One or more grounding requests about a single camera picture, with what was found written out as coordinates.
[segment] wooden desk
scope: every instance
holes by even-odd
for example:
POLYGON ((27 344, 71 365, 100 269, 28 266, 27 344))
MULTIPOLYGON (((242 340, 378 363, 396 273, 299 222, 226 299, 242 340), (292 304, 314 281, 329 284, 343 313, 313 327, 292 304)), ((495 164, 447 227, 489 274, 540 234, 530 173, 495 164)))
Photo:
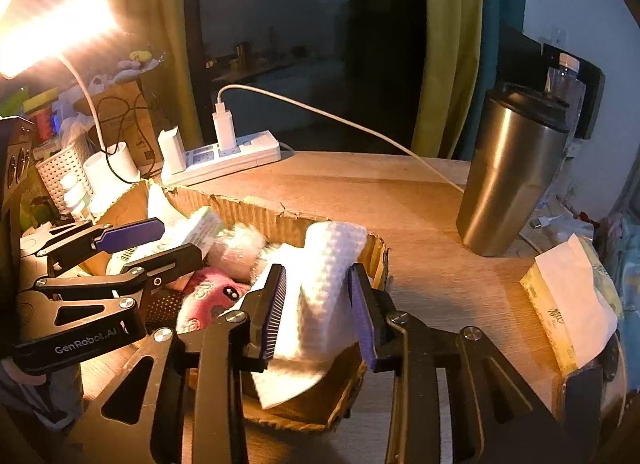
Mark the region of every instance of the wooden desk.
MULTIPOLYGON (((456 183, 465 183, 468 163, 430 162, 456 183)), ((455 225, 462 195, 415 160, 299 152, 195 189, 277 200, 289 209, 357 222, 381 235, 391 248, 391 293, 398 309, 444 330, 479 326, 544 403, 552 406, 558 366, 518 282, 532 265, 534 253, 520 240, 501 258, 482 258, 466 250, 455 225)), ((131 351, 125 348, 83 364, 89 397, 100 392, 131 351)), ((309 436, 248 423, 252 464, 383 462, 391 379, 385 374, 368 374, 351 418, 335 433, 309 436)))

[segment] yellow curtain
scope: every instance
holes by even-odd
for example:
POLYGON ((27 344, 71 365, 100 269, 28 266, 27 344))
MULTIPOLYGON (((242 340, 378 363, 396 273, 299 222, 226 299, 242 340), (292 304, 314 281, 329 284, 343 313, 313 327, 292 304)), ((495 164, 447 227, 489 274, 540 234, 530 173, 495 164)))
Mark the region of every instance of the yellow curtain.
POLYGON ((451 158, 474 92, 482 0, 427 0, 427 53, 412 150, 451 158))
POLYGON ((150 50, 164 61, 145 75, 145 92, 153 92, 171 122, 180 126, 187 149, 202 145, 187 62, 184 0, 109 0, 120 27, 129 33, 131 50, 150 50))

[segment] black phone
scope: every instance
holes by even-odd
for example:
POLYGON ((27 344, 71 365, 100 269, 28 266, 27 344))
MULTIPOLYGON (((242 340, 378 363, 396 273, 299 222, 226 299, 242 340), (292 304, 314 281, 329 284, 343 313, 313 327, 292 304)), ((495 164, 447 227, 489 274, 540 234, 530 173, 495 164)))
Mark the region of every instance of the black phone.
POLYGON ((558 421, 574 443, 581 462, 589 462, 598 448, 603 389, 600 365, 576 370, 562 382, 558 421))

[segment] power strip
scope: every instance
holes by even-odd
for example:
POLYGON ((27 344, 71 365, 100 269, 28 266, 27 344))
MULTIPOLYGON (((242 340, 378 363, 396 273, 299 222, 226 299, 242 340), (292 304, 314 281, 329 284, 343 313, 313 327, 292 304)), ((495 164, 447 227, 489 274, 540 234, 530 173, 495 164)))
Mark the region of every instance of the power strip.
POLYGON ((192 186, 236 171, 280 160, 280 145, 268 130, 238 137, 237 144, 235 149, 222 156, 217 143, 184 152, 186 168, 183 171, 171 173, 168 164, 165 163, 162 167, 162 184, 192 186))

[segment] yellow tissue package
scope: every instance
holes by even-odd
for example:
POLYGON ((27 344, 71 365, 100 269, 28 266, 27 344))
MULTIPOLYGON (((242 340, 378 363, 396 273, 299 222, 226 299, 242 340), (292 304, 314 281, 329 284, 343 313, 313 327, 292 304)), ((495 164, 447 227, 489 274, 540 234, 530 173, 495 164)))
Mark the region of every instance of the yellow tissue package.
MULTIPOLYGON (((585 289, 585 292, 600 294, 609 304, 616 317, 622 316, 622 304, 616 292, 613 281, 607 274, 593 249, 590 240, 578 237, 579 245, 584 251, 593 271, 593 289, 585 289)), ((577 356, 572 342, 570 329, 562 316, 561 307, 554 297, 548 283, 543 278, 542 272, 536 262, 527 271, 520 284, 527 292, 540 323, 545 329, 549 343, 552 346, 558 366, 564 377, 578 370, 584 365, 577 356)))

